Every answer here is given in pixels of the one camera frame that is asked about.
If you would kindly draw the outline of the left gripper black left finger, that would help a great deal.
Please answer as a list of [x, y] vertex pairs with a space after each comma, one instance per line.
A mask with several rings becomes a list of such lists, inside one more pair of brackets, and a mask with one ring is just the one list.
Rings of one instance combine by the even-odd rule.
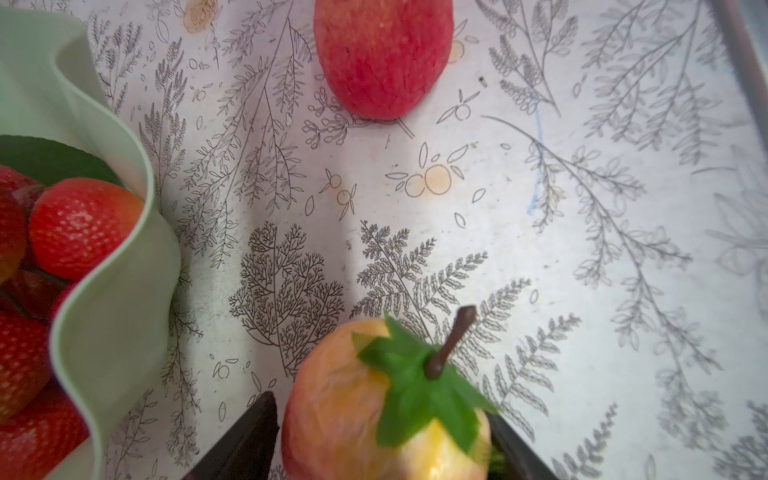
[[266, 391], [183, 479], [267, 479], [278, 431], [276, 400]]

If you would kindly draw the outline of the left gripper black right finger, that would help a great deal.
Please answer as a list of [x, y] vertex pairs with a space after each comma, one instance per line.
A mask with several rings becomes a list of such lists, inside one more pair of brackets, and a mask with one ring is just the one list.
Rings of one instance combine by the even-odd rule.
[[499, 415], [487, 415], [493, 444], [488, 479], [558, 480], [555, 473]]

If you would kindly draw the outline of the yellow red apple with leaf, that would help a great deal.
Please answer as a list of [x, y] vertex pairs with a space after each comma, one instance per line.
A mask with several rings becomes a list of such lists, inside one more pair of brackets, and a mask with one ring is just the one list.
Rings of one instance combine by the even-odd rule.
[[475, 322], [458, 309], [442, 345], [391, 316], [337, 327], [302, 363], [281, 435], [290, 479], [484, 479], [496, 406], [449, 355]]

